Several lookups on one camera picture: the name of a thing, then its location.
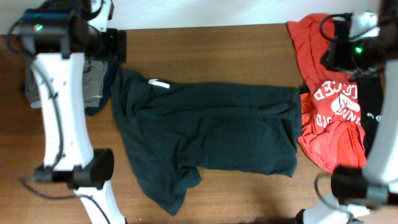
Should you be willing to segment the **dark green t-shirt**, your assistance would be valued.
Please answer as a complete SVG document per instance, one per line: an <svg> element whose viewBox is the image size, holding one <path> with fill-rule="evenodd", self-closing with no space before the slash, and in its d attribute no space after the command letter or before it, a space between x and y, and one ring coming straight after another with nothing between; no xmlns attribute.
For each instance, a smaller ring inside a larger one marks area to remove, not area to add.
<svg viewBox="0 0 398 224"><path fill-rule="evenodd" d="M199 168L287 177L296 170L298 88L173 83L120 70L110 91L139 186L169 215L201 182Z"/></svg>

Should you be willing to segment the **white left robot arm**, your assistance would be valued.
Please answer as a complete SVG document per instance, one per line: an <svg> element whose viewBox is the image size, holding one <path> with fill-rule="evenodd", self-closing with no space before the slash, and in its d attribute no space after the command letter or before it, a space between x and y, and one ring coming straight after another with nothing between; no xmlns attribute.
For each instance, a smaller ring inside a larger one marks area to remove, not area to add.
<svg viewBox="0 0 398 224"><path fill-rule="evenodd" d="M92 146L83 105L85 61L126 59L126 33L107 27L113 10L112 1L45 1L9 28L14 52L30 58L45 130L44 161L21 184L65 183L93 223L126 223L111 186L113 152Z"/></svg>

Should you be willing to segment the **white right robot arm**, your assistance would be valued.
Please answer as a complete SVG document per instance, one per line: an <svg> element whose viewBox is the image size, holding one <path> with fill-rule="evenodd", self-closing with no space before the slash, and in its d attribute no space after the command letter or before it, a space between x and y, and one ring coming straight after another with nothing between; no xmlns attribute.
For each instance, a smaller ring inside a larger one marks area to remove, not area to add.
<svg viewBox="0 0 398 224"><path fill-rule="evenodd" d="M289 22L302 96L304 153L330 193L299 223L359 223L397 204L397 2L378 13L311 14Z"/></svg>

